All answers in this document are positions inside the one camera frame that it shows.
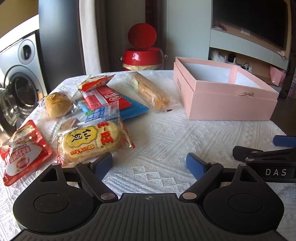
yellow wall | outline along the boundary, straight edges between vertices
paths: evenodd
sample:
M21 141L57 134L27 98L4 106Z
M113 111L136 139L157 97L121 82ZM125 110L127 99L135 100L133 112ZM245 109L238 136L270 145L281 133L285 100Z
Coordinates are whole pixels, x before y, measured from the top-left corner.
M0 38L37 14L38 0L5 0L0 5Z

red trash can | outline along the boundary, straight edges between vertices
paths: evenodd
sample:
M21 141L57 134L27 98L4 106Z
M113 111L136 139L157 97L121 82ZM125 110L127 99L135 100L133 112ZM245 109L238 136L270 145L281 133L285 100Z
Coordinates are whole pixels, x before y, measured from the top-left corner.
M133 46L121 58L124 70L163 69L164 56L160 48L151 47L156 41L155 29L147 23L138 23L128 32Z

dark floor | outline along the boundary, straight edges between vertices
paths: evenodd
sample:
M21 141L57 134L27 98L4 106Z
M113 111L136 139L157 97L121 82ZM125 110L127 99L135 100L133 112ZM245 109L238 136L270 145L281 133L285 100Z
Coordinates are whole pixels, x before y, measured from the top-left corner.
M287 135L296 135L296 99L278 99L271 120Z

television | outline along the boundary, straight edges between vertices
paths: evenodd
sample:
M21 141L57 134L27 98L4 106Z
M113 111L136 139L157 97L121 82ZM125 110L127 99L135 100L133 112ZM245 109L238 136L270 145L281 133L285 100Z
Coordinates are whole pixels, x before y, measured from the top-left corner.
M284 0L213 0L216 21L237 25L286 49L288 5Z

table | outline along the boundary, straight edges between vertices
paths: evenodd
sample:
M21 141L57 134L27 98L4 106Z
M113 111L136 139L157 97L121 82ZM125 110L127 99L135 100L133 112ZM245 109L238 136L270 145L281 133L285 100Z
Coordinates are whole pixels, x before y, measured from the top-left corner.
M143 71L143 75L160 85L173 98L179 97L173 84L172 71ZM108 84L115 90L131 96L125 83L126 72L114 73L116 76ZM76 86L85 76L65 80L55 90L68 91L72 95ZM36 108L29 119L34 120L42 136L55 149L52 140L55 122L44 124L38 120L40 108ZM179 196L196 179L187 170L185 157L193 152L206 162L218 161L224 167L236 168L239 162L232 157L236 145L261 149L264 151L281 149L272 144L274 135L284 133L271 121L197 121L188 120L182 106L173 111L159 113L153 110L125 120L126 127L136 149L119 150L114 154L114 165L103 182L119 197L129 193L176 193ZM19 231L13 217L12 207L19 194L49 164L56 161L53 154L38 171L31 171L10 187L0 182L0 240L12 239ZM4 164L0 164L3 176ZM278 232L286 239L296 240L296 184L269 183L282 199L285 212Z

